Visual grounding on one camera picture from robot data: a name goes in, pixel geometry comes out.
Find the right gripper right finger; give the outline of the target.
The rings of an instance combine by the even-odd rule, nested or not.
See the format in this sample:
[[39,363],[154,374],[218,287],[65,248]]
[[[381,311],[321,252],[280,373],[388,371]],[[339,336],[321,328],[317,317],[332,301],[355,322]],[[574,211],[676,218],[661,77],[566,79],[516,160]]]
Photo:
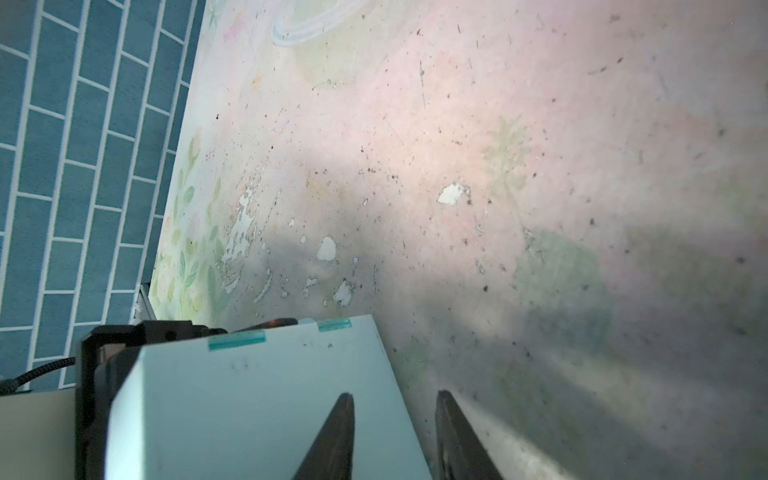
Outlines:
[[435,428],[438,479],[503,479],[448,390],[437,394]]

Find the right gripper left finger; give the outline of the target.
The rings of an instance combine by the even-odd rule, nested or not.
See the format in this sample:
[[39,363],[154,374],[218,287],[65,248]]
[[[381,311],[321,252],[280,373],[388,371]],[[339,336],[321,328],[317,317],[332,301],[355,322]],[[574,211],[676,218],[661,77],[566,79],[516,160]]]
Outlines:
[[293,476],[294,480],[350,480],[353,470],[355,405],[341,394]]

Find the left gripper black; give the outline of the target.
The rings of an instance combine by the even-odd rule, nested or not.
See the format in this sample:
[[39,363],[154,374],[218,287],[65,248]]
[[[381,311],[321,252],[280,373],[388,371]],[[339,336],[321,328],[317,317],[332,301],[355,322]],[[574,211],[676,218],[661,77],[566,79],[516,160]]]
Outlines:
[[293,479],[292,438],[267,333],[189,321],[99,327],[78,352],[80,479]]

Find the light blue cardboard box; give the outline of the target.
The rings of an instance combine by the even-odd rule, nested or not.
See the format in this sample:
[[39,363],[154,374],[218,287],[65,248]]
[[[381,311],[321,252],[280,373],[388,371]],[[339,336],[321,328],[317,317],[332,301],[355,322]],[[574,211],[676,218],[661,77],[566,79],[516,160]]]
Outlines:
[[430,470],[369,315],[148,345],[112,402],[109,479],[289,479],[342,394],[352,475]]

